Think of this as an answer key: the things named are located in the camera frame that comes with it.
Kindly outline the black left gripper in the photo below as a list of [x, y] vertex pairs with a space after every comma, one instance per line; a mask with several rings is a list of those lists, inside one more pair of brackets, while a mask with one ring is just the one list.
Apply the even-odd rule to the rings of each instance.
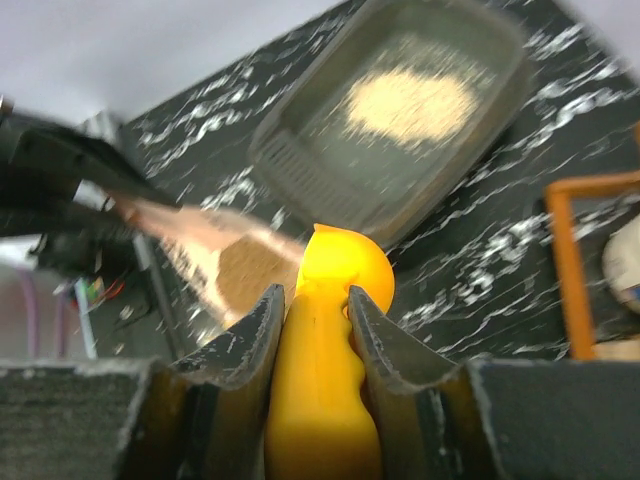
[[70, 127], [2, 100], [2, 238], [33, 237], [26, 256], [39, 268], [94, 272], [105, 247], [135, 237], [109, 204], [114, 193], [179, 207], [131, 165], [112, 118]]

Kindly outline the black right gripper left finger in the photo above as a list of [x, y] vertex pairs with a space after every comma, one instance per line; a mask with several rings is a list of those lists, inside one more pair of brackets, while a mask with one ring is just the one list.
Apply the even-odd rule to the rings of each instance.
[[284, 290], [166, 365], [157, 359], [1, 363], [5, 479], [261, 479]]

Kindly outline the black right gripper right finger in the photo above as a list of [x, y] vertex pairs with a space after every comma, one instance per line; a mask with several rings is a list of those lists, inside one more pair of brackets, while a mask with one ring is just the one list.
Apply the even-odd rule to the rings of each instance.
[[388, 479], [635, 479], [639, 367], [630, 362], [455, 364], [348, 300]]

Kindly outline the yellow plastic scoop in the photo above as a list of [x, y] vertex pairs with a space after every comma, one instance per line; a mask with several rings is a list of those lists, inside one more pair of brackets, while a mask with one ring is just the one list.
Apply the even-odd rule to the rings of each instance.
[[379, 479], [379, 436], [362, 399], [363, 362], [352, 341], [349, 290], [387, 312], [389, 260], [366, 236], [317, 224], [301, 261], [273, 369], [264, 438], [269, 479]]

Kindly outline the pink cat litter bag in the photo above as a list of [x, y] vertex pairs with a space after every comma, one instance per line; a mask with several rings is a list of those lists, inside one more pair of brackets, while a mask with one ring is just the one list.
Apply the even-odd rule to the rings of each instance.
[[293, 301], [304, 245], [250, 215], [222, 208], [170, 208], [119, 196], [127, 223], [160, 243], [178, 275], [216, 321], [229, 328], [273, 284]]

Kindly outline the grey plastic litter box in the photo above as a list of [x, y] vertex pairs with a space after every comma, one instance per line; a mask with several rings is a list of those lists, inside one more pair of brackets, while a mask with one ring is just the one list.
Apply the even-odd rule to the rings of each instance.
[[389, 247], [513, 122], [524, 43], [480, 1], [368, 1], [256, 129], [254, 172], [300, 220]]

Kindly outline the beige cat litter pellets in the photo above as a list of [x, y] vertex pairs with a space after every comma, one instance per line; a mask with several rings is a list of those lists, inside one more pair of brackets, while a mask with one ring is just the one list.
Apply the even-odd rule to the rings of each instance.
[[453, 137], [478, 104], [472, 88], [454, 75], [399, 68], [358, 80], [344, 100], [349, 132], [384, 137], [403, 147]]

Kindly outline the white crumpled bag left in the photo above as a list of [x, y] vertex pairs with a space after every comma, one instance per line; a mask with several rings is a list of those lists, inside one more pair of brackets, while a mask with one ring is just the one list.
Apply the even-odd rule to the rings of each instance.
[[619, 303], [639, 313], [639, 217], [611, 235], [602, 255], [603, 275]]

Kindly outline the orange wooden shelf rack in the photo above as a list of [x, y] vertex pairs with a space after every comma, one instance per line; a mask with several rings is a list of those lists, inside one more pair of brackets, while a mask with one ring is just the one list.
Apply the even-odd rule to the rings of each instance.
[[598, 344], [595, 337], [581, 252], [573, 234], [572, 200], [611, 197], [639, 188], [637, 170], [608, 175], [571, 177], [546, 188], [545, 201], [551, 216], [553, 255], [561, 294], [562, 311], [571, 357], [579, 361], [637, 362], [639, 339]]

